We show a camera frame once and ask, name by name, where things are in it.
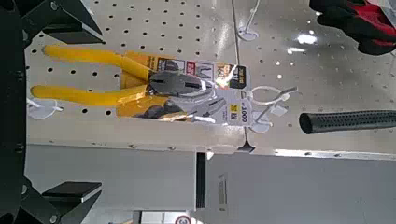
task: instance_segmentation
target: pegboard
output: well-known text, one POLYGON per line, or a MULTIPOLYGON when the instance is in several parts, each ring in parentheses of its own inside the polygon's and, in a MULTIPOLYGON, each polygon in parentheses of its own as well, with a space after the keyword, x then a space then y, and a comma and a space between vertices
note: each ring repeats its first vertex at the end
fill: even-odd
MULTIPOLYGON (((232 8, 227 0, 207 1, 84 1, 111 49, 167 54, 188 60, 236 63, 232 8)), ((120 88, 117 67, 57 62, 41 49, 57 40, 38 35, 26 49, 28 88, 34 85, 70 86, 87 91, 120 88)), ((116 109, 60 102, 62 113, 45 120, 28 119, 28 143, 74 147, 148 150, 189 150, 234 153, 245 143, 237 127, 167 123, 117 118, 116 109)))
MULTIPOLYGON (((239 26, 246 23, 255 3, 235 1, 239 26)), ((313 135, 301 131, 298 118, 303 112, 396 108, 393 56, 359 53, 357 43, 342 31, 319 25, 319 14, 308 4, 308 0, 263 0, 251 26, 260 37, 240 42, 240 63, 249 67, 253 87, 299 87, 286 103, 289 113, 280 118, 271 116, 275 126, 268 133, 249 132, 250 144, 257 147, 253 153, 395 160, 393 129, 313 135), (317 40, 301 44, 299 35, 311 35, 317 40)))
MULTIPOLYGON (((240 63, 249 68, 253 87, 269 85, 283 90, 298 86, 299 92, 286 103, 289 113, 281 118, 271 116, 275 126, 268 133, 247 133, 250 144, 256 147, 253 154, 395 160, 392 129, 305 135, 298 124, 302 112, 395 109, 393 57, 359 53, 357 43, 341 31, 317 24, 318 13, 308 7, 308 0, 262 0, 251 26, 259 38, 235 42, 234 27, 246 24, 255 2, 234 0, 233 6, 232 0, 89 0, 86 3, 106 41, 105 45, 90 47, 240 63), (312 35, 317 40, 301 44, 299 35, 312 35)), ((56 42, 39 35, 26 50, 29 86, 65 85, 87 91, 119 88, 118 68, 55 62, 45 57, 41 48, 56 42)), ((266 98, 264 92, 256 94, 266 98)), ((61 106, 64 112, 49 119, 28 120, 29 143, 212 149, 215 153, 234 153, 245 143, 241 128, 118 119, 114 108, 66 102, 61 106)))

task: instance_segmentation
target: pliers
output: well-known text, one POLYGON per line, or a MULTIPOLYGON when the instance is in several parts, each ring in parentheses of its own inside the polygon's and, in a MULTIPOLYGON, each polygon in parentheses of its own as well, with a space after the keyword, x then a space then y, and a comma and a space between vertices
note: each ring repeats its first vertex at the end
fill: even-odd
POLYGON ((83 105, 122 105, 149 95, 194 98, 209 94, 214 88, 210 82, 198 77, 169 71, 155 72, 141 63, 108 50, 49 45, 44 47, 43 51, 50 57, 69 62, 115 65, 129 76, 139 79, 142 85, 104 93, 60 86, 34 86, 31 93, 36 98, 65 100, 83 105))
POLYGON ((177 112, 159 118, 162 121, 175 121, 186 118, 208 118, 219 112, 227 104, 224 98, 216 98, 196 105, 188 112, 177 112))

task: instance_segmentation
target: black metal bracket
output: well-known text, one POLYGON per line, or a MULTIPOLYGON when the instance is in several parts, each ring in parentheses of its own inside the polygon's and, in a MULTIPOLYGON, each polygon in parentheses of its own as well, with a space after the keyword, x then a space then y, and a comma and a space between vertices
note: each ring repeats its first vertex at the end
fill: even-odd
POLYGON ((103 43, 102 33, 80 0, 1 0, 0 21, 0 223, 12 224, 23 212, 34 217, 25 223, 48 223, 43 222, 48 219, 46 214, 59 215, 59 212, 34 191, 23 176, 26 155, 24 49, 42 30, 68 44, 103 43), (32 194, 23 195, 26 188, 32 194))

